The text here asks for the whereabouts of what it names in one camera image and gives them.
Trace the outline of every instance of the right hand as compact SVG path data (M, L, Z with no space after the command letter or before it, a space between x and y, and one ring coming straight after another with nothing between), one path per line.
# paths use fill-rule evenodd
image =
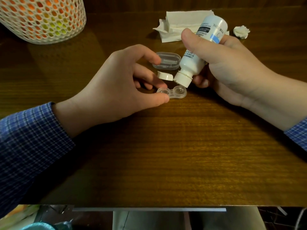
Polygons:
M181 39L186 49L209 63L209 72L194 76L193 83L199 88L211 86L230 104L251 105L263 95L263 82L275 74L235 37L224 35L216 44L185 29Z

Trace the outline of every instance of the shirt sleeve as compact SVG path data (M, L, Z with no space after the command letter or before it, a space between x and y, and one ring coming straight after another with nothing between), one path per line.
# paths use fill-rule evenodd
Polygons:
M52 104L0 120L0 218L19 204L38 174L75 146Z
M307 118L284 133L305 151L307 151Z

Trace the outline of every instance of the pants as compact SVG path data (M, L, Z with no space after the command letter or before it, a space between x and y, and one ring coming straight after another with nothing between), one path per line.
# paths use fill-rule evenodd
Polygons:
M257 207L227 207L227 212L201 212L203 230L266 230ZM113 212L113 230L185 230L183 212Z

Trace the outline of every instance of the white mesh container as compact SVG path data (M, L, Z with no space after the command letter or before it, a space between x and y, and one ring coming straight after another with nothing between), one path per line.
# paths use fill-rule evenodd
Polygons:
M0 0L0 23L35 44L61 42L86 23L83 0Z

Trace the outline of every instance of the wooden table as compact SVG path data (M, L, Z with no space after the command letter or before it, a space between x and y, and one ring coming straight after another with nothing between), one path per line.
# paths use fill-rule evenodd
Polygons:
M250 28L242 42L270 69L307 81L306 7L214 12L229 29ZM46 46L23 42L2 27L0 117L78 93L115 50L141 43L182 56L181 41L161 43L152 30L164 17L165 12L88 14L80 35ZM209 88L191 85L184 99L94 127L76 143L36 179L23 203L307 206L306 152Z

